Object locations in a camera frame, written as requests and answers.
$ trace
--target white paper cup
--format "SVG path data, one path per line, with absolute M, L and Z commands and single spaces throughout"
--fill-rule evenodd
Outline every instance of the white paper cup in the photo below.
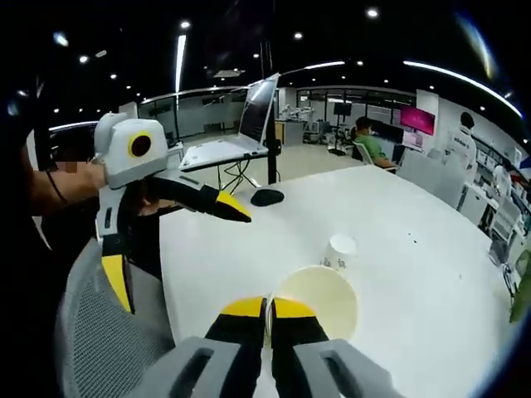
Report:
M 315 312 L 329 339 L 350 340 L 358 320 L 358 300 L 350 283 L 336 270 L 321 265 L 298 269 L 269 297 L 265 334 L 271 335 L 271 301 L 290 299 L 304 303 Z
M 320 264 L 340 271 L 351 265 L 357 253 L 356 240 L 350 236 L 336 234 L 329 239 Z

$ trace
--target black ceiling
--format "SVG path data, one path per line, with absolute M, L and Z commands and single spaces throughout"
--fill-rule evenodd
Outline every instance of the black ceiling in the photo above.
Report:
M 38 69 L 46 82 L 42 102 L 49 125 L 97 119 L 97 109 L 116 110 L 131 100 L 173 92 L 177 37 L 182 33 L 179 23 L 187 20 L 192 26 L 187 31 L 181 90 L 259 80 L 261 59 L 253 54 L 261 51 L 261 42 L 268 41 L 274 71 L 346 61 L 344 66 L 286 75 L 280 85 L 375 85 L 410 92 L 433 85 L 442 97 L 478 113 L 484 106 L 485 117 L 521 142 L 527 134 L 521 119 L 498 100 L 454 78 L 411 68 L 402 61 L 453 70 L 501 94 L 513 91 L 510 101 L 529 114 L 531 99 L 524 90 L 529 78 L 522 58 L 528 46 L 521 33 L 527 23 L 524 13 L 506 2 L 496 9 L 486 8 L 484 2 L 459 8 L 432 3 L 211 0 L 179 2 L 178 7 L 144 3 L 138 9 L 129 5 L 128 10 L 94 6 L 31 13 L 12 7 L 2 15 L 2 40 L 12 69 Z M 378 9 L 377 19 L 367 18 L 369 7 Z M 482 32 L 499 65 L 497 75 L 485 74 L 480 57 L 456 23 L 457 13 L 466 15 Z M 54 43 L 53 32 L 64 32 L 69 46 Z M 295 40 L 295 32 L 303 33 L 303 39 Z M 96 58 L 102 50 L 106 56 Z M 79 62 L 82 55 L 90 57 L 84 65 Z M 363 66 L 356 64 L 358 60 L 363 60 Z M 245 72 L 225 81 L 213 77 L 220 69 L 234 68 Z M 113 73 L 115 80 L 110 79 Z

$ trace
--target laptop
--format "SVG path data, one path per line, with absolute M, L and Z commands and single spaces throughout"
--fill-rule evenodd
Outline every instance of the laptop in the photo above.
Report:
M 192 171 L 246 157 L 266 155 L 268 149 L 264 142 L 267 120 L 278 80 L 277 73 L 253 83 L 247 91 L 238 135 L 190 147 L 179 164 L 179 170 Z

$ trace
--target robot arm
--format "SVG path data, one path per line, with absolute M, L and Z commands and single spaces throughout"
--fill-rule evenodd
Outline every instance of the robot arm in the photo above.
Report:
M 94 140 L 109 183 L 100 190 L 96 216 L 102 265 L 119 301 L 134 313 L 125 259 L 127 228 L 139 210 L 135 207 L 134 183 L 145 181 L 157 197 L 178 201 L 192 211 L 242 222 L 251 222 L 251 217 L 228 193 L 184 176 L 177 169 L 167 169 L 168 145 L 163 126 L 156 120 L 106 114 L 96 126 Z

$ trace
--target floor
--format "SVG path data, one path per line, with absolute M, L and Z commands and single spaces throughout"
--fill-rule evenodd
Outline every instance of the floor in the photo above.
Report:
M 200 135 L 191 139 L 184 139 L 185 150 L 193 145 L 206 143 L 219 138 L 229 137 L 230 134 L 220 135 Z M 300 178 L 320 172 L 331 172 L 341 168 L 361 166 L 362 163 L 352 159 L 349 155 L 339 157 L 328 153 L 325 145 L 311 145 L 301 143 L 300 145 L 288 146 L 282 148 L 282 153 L 277 157 L 277 170 L 280 173 L 281 181 Z M 222 184 L 227 184 L 233 177 L 223 172 L 223 169 L 230 167 L 231 164 L 220 166 L 222 175 Z M 205 182 L 208 185 L 217 187 L 217 168 L 205 168 L 196 172 L 188 173 L 195 179 Z M 267 158 L 252 160 L 246 170 L 246 175 L 256 185 L 267 185 Z M 235 192 L 240 192 L 250 188 L 251 185 L 244 181 Z

